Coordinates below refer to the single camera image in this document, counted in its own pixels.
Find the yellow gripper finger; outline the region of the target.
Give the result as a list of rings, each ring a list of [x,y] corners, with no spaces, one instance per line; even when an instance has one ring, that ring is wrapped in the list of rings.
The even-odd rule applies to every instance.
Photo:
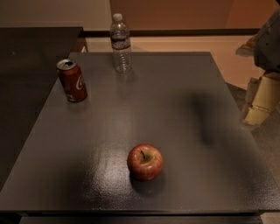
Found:
[[[241,124],[258,127],[280,103],[280,73],[265,72],[259,79],[251,78],[245,104],[241,110]]]

